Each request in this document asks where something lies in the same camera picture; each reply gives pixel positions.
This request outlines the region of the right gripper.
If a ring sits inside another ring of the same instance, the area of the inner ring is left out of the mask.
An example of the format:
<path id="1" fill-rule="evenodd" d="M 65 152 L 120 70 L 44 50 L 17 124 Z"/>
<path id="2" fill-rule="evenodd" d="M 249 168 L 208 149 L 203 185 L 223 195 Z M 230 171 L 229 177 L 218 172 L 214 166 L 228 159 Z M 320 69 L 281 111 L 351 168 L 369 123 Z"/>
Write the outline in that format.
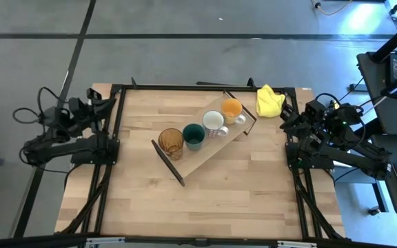
<path id="1" fill-rule="evenodd" d="M 302 113 L 305 129 L 303 130 L 303 135 L 300 137 L 300 141 L 311 138 L 317 143 L 325 143 L 326 133 L 323 131 L 325 110 L 325 106 L 317 100 L 312 100 L 305 104 L 305 111 Z M 279 128 L 284 133 L 301 131 L 301 118 L 299 116 L 290 104 L 284 103 L 282 105 L 281 118 L 287 120 Z"/>

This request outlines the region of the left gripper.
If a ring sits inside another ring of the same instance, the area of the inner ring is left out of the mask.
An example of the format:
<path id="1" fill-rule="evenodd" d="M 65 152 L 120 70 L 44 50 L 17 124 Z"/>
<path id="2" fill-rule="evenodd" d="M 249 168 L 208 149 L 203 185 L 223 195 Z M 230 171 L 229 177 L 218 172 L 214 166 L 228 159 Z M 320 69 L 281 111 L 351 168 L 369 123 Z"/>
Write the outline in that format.
<path id="1" fill-rule="evenodd" d="M 101 100 L 101 94 L 94 89 L 87 89 L 86 96 L 88 100 L 97 99 L 96 102 L 96 116 L 99 119 L 105 119 L 111 114 L 112 108 L 116 103 L 116 99 L 103 99 Z M 76 119 L 82 119 L 89 115 L 90 106 L 88 103 L 84 103 L 80 98 L 72 97 L 69 99 L 69 111 L 73 114 Z"/>

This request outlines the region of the orange mug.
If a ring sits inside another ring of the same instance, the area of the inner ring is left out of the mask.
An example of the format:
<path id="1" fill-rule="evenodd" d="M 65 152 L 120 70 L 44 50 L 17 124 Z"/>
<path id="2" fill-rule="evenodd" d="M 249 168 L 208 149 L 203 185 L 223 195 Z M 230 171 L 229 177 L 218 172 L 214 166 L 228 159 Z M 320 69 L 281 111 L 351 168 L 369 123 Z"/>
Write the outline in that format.
<path id="1" fill-rule="evenodd" d="M 237 99 L 225 99 L 221 103 L 221 114 L 227 125 L 242 125 L 246 122 L 246 117 L 243 115 L 243 106 Z"/>

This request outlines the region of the amber ribbed glass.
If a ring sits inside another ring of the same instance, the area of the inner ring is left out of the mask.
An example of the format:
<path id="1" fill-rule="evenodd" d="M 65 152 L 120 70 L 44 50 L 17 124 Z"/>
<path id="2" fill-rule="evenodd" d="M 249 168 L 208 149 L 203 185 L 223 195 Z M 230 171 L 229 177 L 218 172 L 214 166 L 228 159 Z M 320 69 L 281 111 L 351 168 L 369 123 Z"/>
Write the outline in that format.
<path id="1" fill-rule="evenodd" d="M 172 160 L 179 160 L 183 155 L 183 133 L 175 128 L 163 130 L 158 137 L 159 147 Z"/>

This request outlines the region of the white mug red lattice pattern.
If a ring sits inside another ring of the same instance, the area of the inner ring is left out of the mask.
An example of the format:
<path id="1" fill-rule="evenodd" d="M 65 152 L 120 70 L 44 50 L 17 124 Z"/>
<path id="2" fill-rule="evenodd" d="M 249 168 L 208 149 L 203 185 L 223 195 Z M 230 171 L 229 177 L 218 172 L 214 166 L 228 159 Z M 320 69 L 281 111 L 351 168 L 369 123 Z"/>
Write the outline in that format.
<path id="1" fill-rule="evenodd" d="M 215 110 L 204 113 L 202 124 L 208 137 L 226 136 L 229 129 L 225 126 L 223 115 Z"/>

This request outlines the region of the dark green cup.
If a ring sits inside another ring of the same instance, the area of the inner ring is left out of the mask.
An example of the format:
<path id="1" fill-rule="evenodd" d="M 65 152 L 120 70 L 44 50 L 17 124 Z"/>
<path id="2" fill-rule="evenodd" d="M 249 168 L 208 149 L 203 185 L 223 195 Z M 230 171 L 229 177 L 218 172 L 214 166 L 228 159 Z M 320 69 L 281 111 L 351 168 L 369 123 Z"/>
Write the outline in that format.
<path id="1" fill-rule="evenodd" d="M 190 150 L 198 151 L 205 140 L 205 130 L 196 123 L 186 125 L 183 128 L 183 139 Z"/>

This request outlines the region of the yellow cloth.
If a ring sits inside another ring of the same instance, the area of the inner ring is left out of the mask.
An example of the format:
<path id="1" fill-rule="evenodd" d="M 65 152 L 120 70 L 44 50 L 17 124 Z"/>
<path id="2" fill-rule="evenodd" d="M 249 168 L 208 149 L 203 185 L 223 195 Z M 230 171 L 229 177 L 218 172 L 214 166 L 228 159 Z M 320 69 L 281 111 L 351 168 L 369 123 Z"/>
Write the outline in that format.
<path id="1" fill-rule="evenodd" d="M 257 90 L 256 112 L 261 117 L 274 118 L 282 112 L 284 94 L 277 94 L 269 85 Z"/>

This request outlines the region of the black side desk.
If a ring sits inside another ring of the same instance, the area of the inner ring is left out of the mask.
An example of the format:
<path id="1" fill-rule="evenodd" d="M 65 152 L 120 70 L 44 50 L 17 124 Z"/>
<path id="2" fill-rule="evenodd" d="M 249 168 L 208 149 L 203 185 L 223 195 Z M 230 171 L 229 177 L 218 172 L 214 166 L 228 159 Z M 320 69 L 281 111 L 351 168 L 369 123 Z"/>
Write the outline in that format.
<path id="1" fill-rule="evenodd" d="M 397 99 L 385 98 L 380 100 L 381 92 L 385 89 L 386 65 L 384 63 L 374 63 L 368 54 L 358 54 L 358 68 L 363 76 L 372 104 L 380 123 L 382 133 L 397 135 Z"/>

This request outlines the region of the black diagonal beam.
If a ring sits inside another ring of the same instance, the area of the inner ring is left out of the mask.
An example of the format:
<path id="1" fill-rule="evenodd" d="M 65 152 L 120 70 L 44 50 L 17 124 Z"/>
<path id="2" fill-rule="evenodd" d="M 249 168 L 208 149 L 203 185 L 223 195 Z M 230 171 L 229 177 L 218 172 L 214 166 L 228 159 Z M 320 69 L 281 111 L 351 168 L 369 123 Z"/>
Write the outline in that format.
<path id="1" fill-rule="evenodd" d="M 397 33 L 388 40 L 380 49 L 370 55 L 370 60 L 374 63 L 382 62 L 391 52 L 397 48 Z"/>

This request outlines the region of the black rig beam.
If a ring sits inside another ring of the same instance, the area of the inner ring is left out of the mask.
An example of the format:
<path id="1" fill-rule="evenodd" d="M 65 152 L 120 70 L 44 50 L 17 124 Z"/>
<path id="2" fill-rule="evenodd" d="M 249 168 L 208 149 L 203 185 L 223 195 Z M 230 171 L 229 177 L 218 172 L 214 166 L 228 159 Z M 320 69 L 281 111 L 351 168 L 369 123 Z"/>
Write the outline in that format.
<path id="1" fill-rule="evenodd" d="M 191 245 L 209 247 L 211 245 L 268 246 L 287 248 L 397 248 L 393 245 L 380 245 L 354 242 L 348 239 L 306 238 L 302 240 L 262 240 L 231 238 L 176 238 L 143 236 L 96 236 L 86 234 L 54 234 L 50 236 L 31 236 L 0 239 L 0 248 L 70 248 L 79 245 L 104 245 L 110 243 L 150 243 Z"/>

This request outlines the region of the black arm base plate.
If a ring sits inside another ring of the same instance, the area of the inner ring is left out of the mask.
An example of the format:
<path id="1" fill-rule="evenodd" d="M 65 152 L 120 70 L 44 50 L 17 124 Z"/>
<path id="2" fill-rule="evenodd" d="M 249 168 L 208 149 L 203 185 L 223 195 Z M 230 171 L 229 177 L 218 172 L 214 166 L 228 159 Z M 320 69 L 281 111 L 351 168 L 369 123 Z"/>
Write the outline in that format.
<path id="1" fill-rule="evenodd" d="M 100 152 L 80 152 L 72 155 L 75 164 L 113 165 L 119 153 L 120 140 L 108 139 L 106 150 Z"/>
<path id="2" fill-rule="evenodd" d="M 309 155 L 303 152 L 298 143 L 286 143 L 285 153 L 287 164 L 298 169 L 333 169 L 333 160 L 319 155 Z"/>

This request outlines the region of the wooden shelf black metal frame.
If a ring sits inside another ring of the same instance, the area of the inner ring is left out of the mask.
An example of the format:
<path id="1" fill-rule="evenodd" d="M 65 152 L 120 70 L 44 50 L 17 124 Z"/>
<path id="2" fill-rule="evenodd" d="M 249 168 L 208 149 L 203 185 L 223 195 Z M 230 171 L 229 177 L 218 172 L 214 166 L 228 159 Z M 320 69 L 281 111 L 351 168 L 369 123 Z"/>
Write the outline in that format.
<path id="1" fill-rule="evenodd" d="M 173 125 L 169 128 L 178 129 L 183 133 L 183 128 L 186 125 L 192 123 L 199 124 L 203 127 L 202 118 L 204 113 L 211 110 L 215 110 L 221 113 L 221 103 L 225 99 L 237 99 L 237 98 L 231 92 L 224 91 L 222 95 L 220 95 L 212 102 L 208 103 L 206 106 L 201 107 L 195 114 L 187 117 L 182 123 Z M 198 151 L 190 150 L 184 141 L 183 155 L 179 160 L 176 161 L 172 160 L 159 147 L 158 137 L 160 134 L 158 134 L 155 139 L 151 140 L 151 143 L 154 146 L 156 153 L 159 155 L 163 163 L 171 171 L 171 173 L 174 175 L 174 177 L 181 185 L 185 184 L 184 179 L 186 177 L 188 177 L 192 172 L 197 170 L 203 163 L 207 162 L 211 157 L 213 157 L 213 155 L 215 155 L 217 152 L 223 149 L 231 141 L 233 141 L 241 134 L 248 135 L 250 133 L 250 130 L 253 128 L 254 124 L 256 123 L 256 117 L 243 104 L 242 106 L 243 106 L 243 115 L 246 117 L 246 122 L 244 124 L 242 125 L 225 124 L 225 126 L 229 129 L 229 133 L 226 136 L 215 136 L 213 138 L 210 138 L 207 136 L 205 132 L 205 140 L 202 144 L 202 148 Z"/>

